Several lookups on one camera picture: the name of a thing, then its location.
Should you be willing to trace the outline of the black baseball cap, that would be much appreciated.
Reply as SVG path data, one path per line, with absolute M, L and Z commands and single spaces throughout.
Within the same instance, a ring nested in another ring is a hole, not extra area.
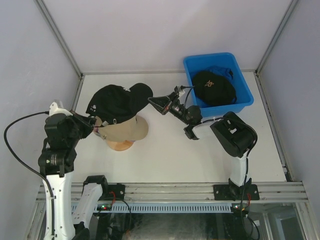
M 109 125 L 120 124 L 135 117 L 149 104 L 151 97 L 153 91 L 144 83 L 136 83 L 130 88 L 109 84 L 93 95 L 86 113 Z

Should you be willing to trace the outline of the beige baseball cap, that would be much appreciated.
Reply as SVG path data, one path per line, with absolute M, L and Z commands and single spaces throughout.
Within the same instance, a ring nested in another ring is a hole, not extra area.
M 96 122 L 102 125 L 102 120 L 96 117 Z M 101 138 L 106 141 L 123 142 L 123 141 L 139 141 L 144 139 L 149 132 L 147 121 L 136 115 L 131 119 L 117 124 L 108 124 L 99 129 Z

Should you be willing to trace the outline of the wooden hat stand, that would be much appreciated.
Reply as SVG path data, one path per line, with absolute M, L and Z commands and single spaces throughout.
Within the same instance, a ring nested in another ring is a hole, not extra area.
M 116 142 L 116 141 L 107 140 L 106 144 L 112 150 L 117 151 L 117 152 L 122 152 L 122 151 L 126 151 L 129 148 L 131 148 L 133 146 L 134 142 L 133 141 L 129 141 L 129 140 L 125 140 L 125 141 L 122 141 L 122 142 Z

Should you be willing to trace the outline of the black cap gold logo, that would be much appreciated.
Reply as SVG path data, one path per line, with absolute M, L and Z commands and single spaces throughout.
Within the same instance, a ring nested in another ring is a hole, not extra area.
M 191 79 L 194 93 L 205 104 L 217 107 L 236 103 L 236 90 L 230 81 L 210 71 L 200 71 Z

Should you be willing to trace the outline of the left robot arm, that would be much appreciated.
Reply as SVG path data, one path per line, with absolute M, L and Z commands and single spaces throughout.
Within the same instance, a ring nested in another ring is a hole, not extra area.
M 72 178 L 76 146 L 88 137 L 94 120 L 74 111 L 50 109 L 45 120 L 46 138 L 38 159 L 46 200 L 46 240 L 88 240 L 89 225 L 98 203 L 109 196 L 104 175 L 88 176 L 82 185 L 79 203 L 72 212 Z

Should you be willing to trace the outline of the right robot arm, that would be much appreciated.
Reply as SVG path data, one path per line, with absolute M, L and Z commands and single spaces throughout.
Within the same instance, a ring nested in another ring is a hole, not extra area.
M 240 200 L 248 193 L 249 154 L 258 141 L 256 131 L 229 111 L 222 117 L 203 120 L 200 107 L 186 108 L 180 103 L 178 93 L 149 97 L 149 103 L 162 115 L 171 113 L 186 124 L 183 129 L 190 140 L 200 140 L 211 134 L 217 138 L 225 152 L 231 157 L 231 173 L 227 184 L 214 185 L 216 200 Z

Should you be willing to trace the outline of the blue plastic bin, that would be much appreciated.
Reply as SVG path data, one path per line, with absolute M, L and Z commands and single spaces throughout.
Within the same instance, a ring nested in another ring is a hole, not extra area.
M 204 118 L 221 116 L 232 111 L 239 113 L 244 107 L 250 106 L 254 102 L 254 97 L 247 85 L 247 82 L 240 70 L 235 56 L 230 52 L 210 53 L 201 55 L 187 56 L 183 59 L 183 65 L 187 77 L 187 82 L 191 86 L 192 78 L 200 71 L 206 71 L 211 66 L 230 68 L 233 72 L 233 80 L 229 82 L 236 91 L 237 101 L 234 104 L 222 106 L 210 106 L 196 97 L 195 92 L 191 92 L 194 105 L 200 107 L 201 114 Z

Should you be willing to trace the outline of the blue baseball cap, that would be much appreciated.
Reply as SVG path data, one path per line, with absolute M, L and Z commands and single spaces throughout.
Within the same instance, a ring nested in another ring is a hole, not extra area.
M 230 68 L 227 67 L 221 67 L 221 66 L 210 66 L 205 69 L 206 71 L 209 71 L 215 75 L 223 76 L 224 78 L 228 80 L 233 80 L 234 79 L 234 74 Z

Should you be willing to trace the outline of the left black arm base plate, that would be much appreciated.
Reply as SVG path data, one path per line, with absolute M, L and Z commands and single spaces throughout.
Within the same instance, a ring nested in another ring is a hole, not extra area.
M 102 189 L 102 196 L 100 201 L 111 201 L 116 199 L 124 200 L 126 186 L 121 183 L 109 184 L 106 188 Z

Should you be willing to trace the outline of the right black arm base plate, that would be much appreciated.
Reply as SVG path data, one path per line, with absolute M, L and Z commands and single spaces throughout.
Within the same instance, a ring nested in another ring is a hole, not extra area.
M 216 201 L 249 200 L 249 197 L 254 201 L 260 200 L 260 194 L 256 184 L 241 187 L 231 184 L 215 184 L 213 186 L 213 193 Z

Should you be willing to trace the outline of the left aluminium frame post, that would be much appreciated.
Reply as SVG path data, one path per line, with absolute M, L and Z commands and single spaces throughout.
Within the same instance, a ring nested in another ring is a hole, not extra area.
M 58 45 L 60 46 L 62 52 L 64 53 L 65 57 L 71 64 L 73 70 L 75 71 L 77 77 L 82 79 L 83 73 L 80 70 L 70 48 L 68 47 L 65 39 L 63 38 L 61 31 L 59 30 L 54 18 L 52 17 L 48 7 L 45 4 L 44 0 L 34 0 L 35 5 L 37 6 L 39 12 L 41 13 L 44 21 L 47 23 L 49 29 L 51 30 L 53 36 L 55 37 Z

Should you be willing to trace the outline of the aluminium frame post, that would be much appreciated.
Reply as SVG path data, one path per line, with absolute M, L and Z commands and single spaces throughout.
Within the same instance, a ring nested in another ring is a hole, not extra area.
M 270 57 L 272 51 L 274 50 L 278 40 L 280 39 L 281 35 L 283 34 L 288 22 L 290 21 L 292 15 L 294 14 L 298 4 L 300 3 L 300 0 L 291 0 L 281 21 L 279 22 L 279 25 L 267 47 L 267 49 L 265 50 L 256 70 L 255 73 L 257 75 L 260 74 L 260 72 L 263 70 L 268 58 Z
M 39 12 L 41 13 L 44 21 L 47 23 L 49 29 L 51 30 L 53 36 L 55 37 L 58 45 L 60 46 L 62 52 L 64 53 L 65 57 L 71 64 L 73 70 L 75 71 L 77 77 L 82 79 L 83 73 L 80 70 L 70 48 L 68 47 L 65 39 L 63 38 L 61 31 L 59 30 L 54 18 L 52 17 L 48 7 L 45 4 L 44 0 L 34 0 L 35 5 L 37 6 Z

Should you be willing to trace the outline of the right aluminium frame post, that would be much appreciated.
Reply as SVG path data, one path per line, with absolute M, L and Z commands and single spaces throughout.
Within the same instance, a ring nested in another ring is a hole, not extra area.
M 260 74 L 260 72 L 263 70 L 268 58 L 270 57 L 272 51 L 274 50 L 278 40 L 280 39 L 281 35 L 283 34 L 288 22 L 290 21 L 292 15 L 294 14 L 298 4 L 300 3 L 300 0 L 291 0 L 281 21 L 279 22 L 279 25 L 267 47 L 267 49 L 265 50 L 256 70 L 255 73 L 257 75 Z

